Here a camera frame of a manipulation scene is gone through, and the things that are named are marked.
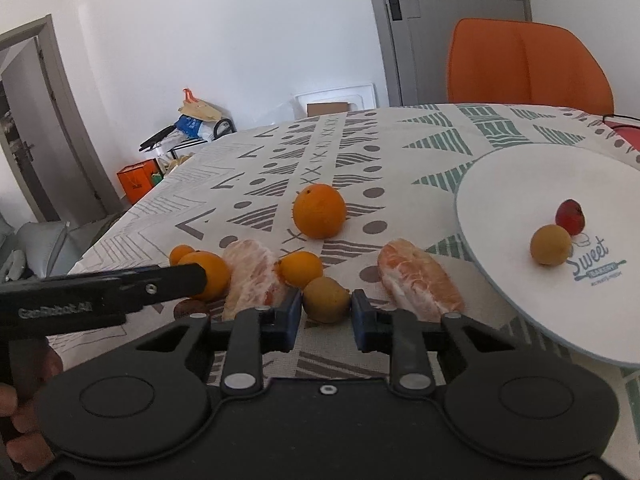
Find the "person's left hand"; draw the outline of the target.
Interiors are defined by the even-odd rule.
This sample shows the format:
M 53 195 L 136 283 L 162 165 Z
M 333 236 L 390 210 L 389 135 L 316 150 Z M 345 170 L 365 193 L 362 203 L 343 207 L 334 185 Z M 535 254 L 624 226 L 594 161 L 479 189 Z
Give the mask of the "person's left hand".
M 48 344 L 43 350 L 36 351 L 35 363 L 30 380 L 37 387 L 43 387 L 63 371 L 60 356 Z M 13 386 L 4 382 L 1 384 L 1 418 L 9 419 L 17 431 L 17 436 L 6 442 L 6 455 L 12 462 L 27 472 L 35 472 L 53 460 L 50 446 L 39 429 L 34 400 L 26 396 L 21 398 Z

